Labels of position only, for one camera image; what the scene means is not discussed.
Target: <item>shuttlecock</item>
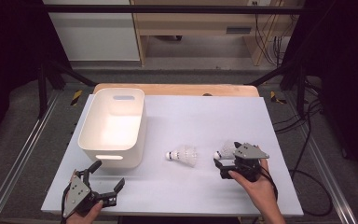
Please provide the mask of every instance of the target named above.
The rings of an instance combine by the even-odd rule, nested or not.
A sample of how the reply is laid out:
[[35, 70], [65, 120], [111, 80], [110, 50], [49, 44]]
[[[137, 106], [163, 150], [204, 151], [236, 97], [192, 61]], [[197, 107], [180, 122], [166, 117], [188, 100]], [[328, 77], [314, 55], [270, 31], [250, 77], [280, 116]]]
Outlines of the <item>shuttlecock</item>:
[[167, 152], [165, 157], [169, 161], [179, 161], [194, 167], [197, 161], [197, 152], [196, 149], [191, 146], [183, 146], [174, 151]]
[[234, 151], [237, 149], [234, 145], [234, 141], [226, 141], [223, 147], [215, 151], [213, 157], [217, 160], [234, 160]]

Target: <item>hand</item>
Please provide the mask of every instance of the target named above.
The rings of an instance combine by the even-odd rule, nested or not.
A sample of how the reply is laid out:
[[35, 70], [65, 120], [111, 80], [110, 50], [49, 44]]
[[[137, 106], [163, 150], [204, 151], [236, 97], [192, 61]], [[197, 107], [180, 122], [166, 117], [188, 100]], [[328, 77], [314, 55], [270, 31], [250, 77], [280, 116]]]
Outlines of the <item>hand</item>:
[[82, 217], [78, 213], [73, 213], [66, 219], [67, 224], [91, 224], [95, 218], [101, 213], [101, 209], [103, 209], [103, 202], [99, 201], [96, 203], [90, 210], [89, 213], [86, 214], [85, 217]]
[[[269, 170], [266, 159], [261, 159], [260, 163], [264, 169]], [[264, 176], [260, 176], [255, 182], [250, 182], [235, 171], [228, 173], [246, 190], [267, 223], [285, 223], [275, 199], [274, 189]]]

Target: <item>white tabletop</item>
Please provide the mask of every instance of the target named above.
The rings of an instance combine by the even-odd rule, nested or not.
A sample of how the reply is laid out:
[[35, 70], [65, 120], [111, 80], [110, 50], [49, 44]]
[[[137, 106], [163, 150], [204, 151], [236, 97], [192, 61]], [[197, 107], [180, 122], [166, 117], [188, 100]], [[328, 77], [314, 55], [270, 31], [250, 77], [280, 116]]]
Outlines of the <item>white tabletop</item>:
[[[42, 211], [61, 213], [62, 192], [72, 172], [92, 161], [78, 146], [80, 129], [93, 95], [85, 105], [72, 140], [51, 184]], [[153, 96], [146, 95], [147, 129], [141, 164], [130, 170], [100, 168], [90, 176], [92, 190], [106, 193], [125, 177], [117, 206], [103, 209], [123, 216], [220, 216], [259, 215], [249, 196], [235, 180], [222, 179], [213, 153], [227, 140], [259, 145], [269, 154], [270, 173], [279, 191], [284, 216], [303, 212], [273, 131], [264, 99], [260, 97]], [[182, 145], [198, 152], [194, 168], [166, 161], [165, 153]]]

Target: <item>gray floor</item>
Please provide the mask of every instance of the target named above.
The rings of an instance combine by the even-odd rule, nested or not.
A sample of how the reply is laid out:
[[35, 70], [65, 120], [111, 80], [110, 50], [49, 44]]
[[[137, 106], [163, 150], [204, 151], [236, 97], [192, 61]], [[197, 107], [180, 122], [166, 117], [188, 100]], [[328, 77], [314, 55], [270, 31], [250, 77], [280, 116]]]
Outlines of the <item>gray floor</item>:
[[[177, 42], [167, 36], [151, 39], [146, 65], [115, 64], [115, 66], [90, 67], [77, 64], [79, 73], [97, 82], [127, 83], [229, 83], [243, 84], [263, 76], [273, 65], [263, 63], [253, 67], [249, 53], [241, 44], [240, 38], [222, 37], [186, 37]], [[68, 84], [64, 91], [59, 91], [57, 104], [44, 126], [42, 134], [21, 168], [21, 175], [10, 196], [3, 200], [0, 218], [26, 218], [59, 220], [57, 216], [42, 213], [41, 204], [46, 197], [46, 190], [51, 183], [71, 139], [77, 120], [85, 104], [86, 96], [92, 88], [75, 83], [67, 77]], [[279, 77], [258, 87], [260, 95], [265, 98], [271, 121], [277, 122], [291, 118], [295, 113], [290, 104], [271, 102], [270, 92], [274, 91], [278, 99], [290, 100], [295, 91], [282, 92], [279, 89]], [[82, 90], [77, 105], [70, 105], [75, 91]], [[49, 95], [56, 91], [49, 90]], [[0, 126], [0, 187], [22, 150], [28, 135], [36, 124], [38, 113], [37, 84], [31, 82], [14, 90], [10, 96], [10, 109]], [[315, 96], [307, 92], [306, 99], [311, 102]], [[276, 129], [285, 127], [289, 122], [277, 125]], [[358, 163], [343, 159], [340, 144], [332, 132], [323, 113], [311, 118], [311, 134], [318, 148], [322, 151], [345, 200], [351, 208], [358, 223]], [[287, 133], [278, 134], [286, 165], [292, 169], [304, 143], [304, 135], [298, 127]], [[308, 147], [299, 169], [322, 181]], [[322, 213], [327, 209], [327, 197], [322, 189], [302, 175], [296, 175], [295, 187], [303, 209], [312, 213]], [[325, 217], [305, 215], [289, 217], [288, 223], [341, 223], [339, 211], [333, 211]], [[101, 220], [115, 217], [101, 217]]]

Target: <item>wire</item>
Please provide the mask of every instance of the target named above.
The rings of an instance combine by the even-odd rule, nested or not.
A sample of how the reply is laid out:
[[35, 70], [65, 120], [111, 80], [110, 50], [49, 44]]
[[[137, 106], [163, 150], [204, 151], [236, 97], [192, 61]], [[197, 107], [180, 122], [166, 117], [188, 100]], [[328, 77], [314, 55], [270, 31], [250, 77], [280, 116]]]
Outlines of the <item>wire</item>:
[[263, 26], [263, 28], [261, 29], [261, 32], [263, 32], [263, 35], [264, 35], [264, 36], [266, 36], [266, 34], [264, 33], [264, 30], [266, 29], [266, 26], [267, 26], [267, 24], [269, 23], [269, 20], [271, 19], [271, 17], [272, 17], [273, 15], [275, 15], [275, 14], [269, 15], [269, 17], [268, 17], [266, 23], [264, 23], [264, 26]]
[[[318, 104], [316, 104], [316, 105], [312, 105], [312, 104], [314, 104], [316, 101], [319, 101], [319, 100], [315, 100], [315, 101], [313, 101], [312, 103], [310, 103], [310, 105], [311, 105], [310, 111], [307, 111], [307, 112], [305, 113], [305, 116], [310, 115], [310, 117], [311, 117], [311, 116], [315, 115], [317, 112], [321, 111], [321, 109], [318, 109], [318, 110], [316, 110], [316, 111], [312, 111], [312, 109], [313, 109], [314, 107], [316, 107], [316, 106], [318, 106], [318, 105], [321, 104], [321, 103], [318, 103]], [[287, 120], [284, 120], [284, 121], [276, 122], [276, 123], [274, 123], [273, 125], [276, 125], [276, 124], [279, 124], [279, 123], [288, 122], [288, 121], [290, 121], [291, 119], [293, 119], [293, 118], [295, 118], [295, 117], [298, 117], [298, 115], [294, 115], [294, 116], [292, 116], [290, 119], [287, 119]], [[303, 119], [298, 119], [298, 120], [296, 120], [295, 122], [293, 122], [292, 124], [288, 125], [287, 127], [281, 128], [281, 129], [279, 129], [279, 130], [275, 130], [275, 133], [281, 133], [281, 132], [283, 132], [283, 131], [293, 130], [293, 127], [295, 127], [295, 125], [298, 124], [300, 121], [303, 121], [302, 124], [305, 123], [305, 120], [303, 120]]]
[[[272, 188], [274, 190], [274, 195], [275, 195], [275, 200], [278, 201], [278, 189], [277, 189], [277, 186], [275, 185], [275, 182], [274, 180], [272, 179], [272, 176], [271, 174], [269, 173], [269, 171], [267, 169], [265, 169], [264, 167], [260, 166], [261, 167], [261, 170], [256, 170], [254, 167], [251, 167], [251, 166], [247, 166], [247, 165], [243, 165], [243, 167], [253, 171], [253, 172], [256, 172], [256, 173], [259, 173], [260, 175], [264, 176], [268, 181], [269, 183], [272, 185]], [[255, 219], [252, 221], [253, 224], [255, 224], [258, 220], [258, 217], [255, 217]]]
[[[333, 8], [333, 6], [336, 4], [337, 0], [335, 0], [330, 6], [329, 8], [325, 11], [325, 13], [323, 14], [323, 16], [317, 21], [317, 23], [312, 27], [311, 31], [309, 32], [309, 34], [305, 37], [305, 39], [303, 40], [302, 44], [299, 46], [298, 50], [295, 52], [294, 56], [292, 57], [292, 60], [287, 62], [287, 64], [294, 64], [295, 66], [296, 65], [299, 65], [302, 63], [302, 61], [304, 60], [304, 48], [305, 46], [307, 46], [307, 44], [310, 42], [310, 39], [312, 36], [315, 35], [315, 31], [317, 30], [317, 28], [320, 26], [320, 24], [322, 23], [322, 21], [324, 21], [324, 19], [326, 18], [326, 16], [328, 15], [328, 13], [330, 12], [330, 10]], [[298, 165], [302, 159], [302, 156], [303, 156], [303, 153], [305, 151], [305, 148], [307, 146], [307, 143], [310, 139], [310, 130], [311, 130], [311, 126], [310, 126], [310, 113], [307, 114], [307, 117], [308, 117], [308, 123], [309, 123], [309, 132], [307, 134], [307, 137], [306, 137], [306, 141], [303, 145], [303, 147], [301, 148], [301, 152], [300, 152], [300, 155], [298, 157], [298, 160], [297, 160], [297, 163], [296, 163], [296, 166], [295, 166], [295, 169], [293, 170], [293, 173], [291, 175], [292, 177], [292, 180], [294, 179], [295, 177], [295, 173], [300, 173], [302, 175], [305, 175], [304, 172], [302, 171], [299, 171], [298, 170]], [[311, 177], [311, 175], [308, 175], [306, 174], [306, 176], [310, 177], [312, 180], [315, 180], [318, 184], [320, 184], [322, 186], [322, 184], [317, 181], [314, 177]], [[329, 206], [329, 209], [327, 212], [323, 213], [323, 214], [313, 214], [311, 212], [308, 212], [308, 211], [304, 211], [304, 212], [307, 212], [309, 215], [312, 215], [312, 216], [325, 216], [327, 214], [329, 214], [332, 210], [332, 200], [331, 200], [331, 195], [329, 194], [329, 192], [327, 190], [325, 190], [326, 193], [327, 193], [327, 196], [329, 198], [329, 201], [330, 201], [330, 206]]]
[[298, 124], [298, 125], [296, 125], [296, 126], [292, 126], [292, 127], [288, 128], [288, 129], [286, 129], [286, 130], [279, 131], [277, 134], [280, 134], [280, 133], [288, 133], [288, 132], [290, 132], [290, 131], [292, 131], [292, 130], [298, 128], [298, 127], [301, 127], [301, 126], [306, 122], [305, 120], [302, 120], [302, 121], [303, 121], [302, 123], [300, 123], [300, 124]]
[[315, 217], [324, 217], [324, 216], [327, 216], [328, 214], [331, 213], [331, 211], [333, 210], [333, 198], [331, 197], [330, 193], [328, 192], [328, 190], [324, 187], [324, 185], [319, 181], [317, 180], [315, 177], [313, 177], [312, 175], [309, 175], [303, 171], [300, 171], [300, 170], [289, 170], [289, 172], [292, 172], [292, 173], [299, 173], [299, 174], [302, 174], [310, 179], [312, 179], [313, 181], [315, 181], [319, 186], [321, 186], [321, 188], [324, 190], [324, 192], [326, 193], [327, 195], [327, 198], [328, 198], [328, 201], [329, 201], [329, 206], [328, 206], [328, 209], [327, 211], [323, 212], [323, 213], [320, 213], [320, 214], [317, 214], [317, 213], [312, 213], [310, 211], [307, 211], [305, 209], [303, 209], [303, 212], [305, 214], [308, 214], [308, 215], [311, 215], [311, 216], [315, 216]]
[[290, 18], [291, 18], [292, 21], [286, 27], [286, 29], [283, 31], [283, 33], [278, 38], [277, 38], [277, 36], [274, 37], [273, 50], [274, 50], [274, 56], [277, 59], [277, 62], [276, 62], [277, 66], [280, 65], [280, 60], [283, 60], [283, 58], [281, 58], [282, 38], [284, 36], [286, 36], [287, 33], [289, 33], [289, 31], [295, 25], [296, 17], [294, 15], [290, 15]]
[[68, 184], [68, 186], [65, 188], [62, 194], [62, 202], [61, 202], [61, 224], [66, 223], [66, 217], [63, 217], [63, 211], [65, 210], [65, 201], [66, 201], [66, 194], [69, 191], [69, 188], [71, 188], [71, 184]]
[[271, 50], [269, 50], [269, 44], [268, 44], [268, 48], [267, 48], [267, 55], [268, 55], [269, 59], [270, 59], [270, 60], [271, 60], [271, 61], [272, 61], [275, 65], [277, 65], [277, 66], [278, 66], [278, 64], [277, 64], [277, 63], [275, 63], [275, 62], [274, 62], [274, 60], [272, 59], [270, 51], [271, 51]]
[[[260, 39], [261, 39], [261, 43], [263, 44], [263, 48], [260, 46], [260, 43], [258, 42], [258, 37], [257, 37], [257, 34], [260, 36]], [[260, 48], [261, 52], [263, 53], [264, 57], [267, 59], [267, 61], [271, 64], [274, 64], [274, 62], [272, 62], [269, 57], [267, 56], [266, 52], [265, 52], [265, 49], [266, 49], [266, 45], [262, 39], [262, 35], [260, 34], [260, 30], [258, 29], [258, 14], [255, 14], [255, 42], [257, 44], [257, 46]]]
[[313, 107], [315, 107], [316, 105], [312, 105], [313, 103], [319, 101], [319, 99], [316, 99], [314, 101], [312, 101], [312, 103], [310, 103], [310, 105], [308, 106], [308, 112], [307, 112], [307, 122], [308, 122], [308, 125], [309, 125], [309, 130], [308, 130], [308, 133], [307, 133], [307, 137], [306, 137], [306, 140], [304, 142], [304, 145], [303, 147], [301, 148], [301, 151], [300, 151], [300, 155], [298, 156], [298, 159], [297, 159], [297, 162], [296, 162], [296, 165], [295, 165], [295, 168], [293, 170], [289, 170], [290, 172], [292, 172], [291, 174], [291, 177], [292, 177], [292, 180], [294, 180], [295, 178], [295, 174], [296, 173], [299, 173], [299, 174], [302, 174], [302, 175], [305, 175], [307, 177], [309, 177], [310, 179], [314, 180], [318, 185], [320, 185], [323, 190], [326, 192], [327, 194], [327, 197], [328, 197], [328, 200], [329, 200], [329, 208], [327, 209], [326, 212], [324, 213], [321, 213], [321, 214], [315, 214], [315, 213], [312, 213], [310, 211], [307, 211], [305, 209], [303, 209], [304, 213], [308, 214], [308, 215], [312, 215], [312, 216], [316, 216], [316, 217], [323, 217], [323, 216], [326, 216], [328, 214], [330, 214], [330, 212], [332, 211], [333, 209], [333, 201], [332, 201], [332, 197], [330, 195], [330, 193], [327, 191], [327, 189], [323, 186], [323, 184], [318, 181], [315, 177], [303, 172], [303, 171], [300, 171], [298, 170], [298, 165], [300, 164], [301, 160], [302, 160], [302, 157], [304, 155], [304, 152], [305, 152], [305, 149], [307, 148], [307, 144], [310, 140], [310, 132], [311, 132], [311, 122], [310, 122], [310, 111], [312, 110]]

